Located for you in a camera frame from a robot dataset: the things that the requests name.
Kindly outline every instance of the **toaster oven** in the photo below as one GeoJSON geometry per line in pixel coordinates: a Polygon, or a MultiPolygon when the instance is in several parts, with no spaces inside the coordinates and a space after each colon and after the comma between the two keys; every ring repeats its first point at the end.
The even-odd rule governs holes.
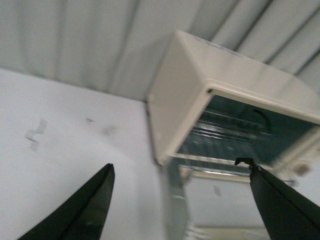
{"type": "Polygon", "coordinates": [[[147,97],[156,161],[248,180],[237,157],[282,178],[320,157],[320,97],[297,77],[177,31],[147,97]]]}

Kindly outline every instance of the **corrugated wall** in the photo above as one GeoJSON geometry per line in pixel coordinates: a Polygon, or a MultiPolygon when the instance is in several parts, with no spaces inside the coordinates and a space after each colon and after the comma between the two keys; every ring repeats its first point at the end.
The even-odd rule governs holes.
{"type": "Polygon", "coordinates": [[[0,66],[144,101],[179,29],[320,92],[320,0],[0,0],[0,66]]]}

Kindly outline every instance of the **cream toaster oven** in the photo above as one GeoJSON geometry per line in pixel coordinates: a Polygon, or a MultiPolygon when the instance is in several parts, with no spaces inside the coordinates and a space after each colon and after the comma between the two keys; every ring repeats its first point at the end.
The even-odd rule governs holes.
{"type": "Polygon", "coordinates": [[[320,97],[297,77],[177,31],[147,98],[156,161],[240,180],[254,158],[282,179],[320,159],[320,97]]]}

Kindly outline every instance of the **metal panel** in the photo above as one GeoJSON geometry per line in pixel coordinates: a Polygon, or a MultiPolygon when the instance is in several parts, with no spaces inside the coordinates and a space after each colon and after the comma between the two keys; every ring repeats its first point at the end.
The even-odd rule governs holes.
{"type": "Polygon", "coordinates": [[[211,42],[234,50],[269,2],[269,0],[239,1],[211,42]]]}
{"type": "Polygon", "coordinates": [[[320,0],[273,1],[237,52],[267,62],[284,47],[320,6],[320,0]]]}
{"type": "Polygon", "coordinates": [[[296,74],[320,48],[320,11],[288,42],[270,62],[271,66],[296,74]]]}

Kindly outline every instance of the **white surface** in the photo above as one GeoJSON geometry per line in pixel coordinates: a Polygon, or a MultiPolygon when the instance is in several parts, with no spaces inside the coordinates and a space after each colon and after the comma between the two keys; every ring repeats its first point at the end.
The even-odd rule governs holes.
{"type": "Polygon", "coordinates": [[[247,182],[192,177],[185,190],[191,221],[195,226],[264,226],[247,182]]]}
{"type": "MultiPolygon", "coordinates": [[[[0,67],[141,101],[178,29],[261,61],[280,52],[273,64],[288,71],[311,61],[319,43],[309,27],[295,35],[320,0],[0,2],[0,67]]],[[[318,69],[307,71],[319,90],[318,69]]]]}
{"type": "Polygon", "coordinates": [[[164,239],[144,103],[0,70],[0,109],[1,240],[23,235],[107,163],[115,183],[101,239],[164,239]],[[25,134],[41,119],[33,150],[25,134]]]}

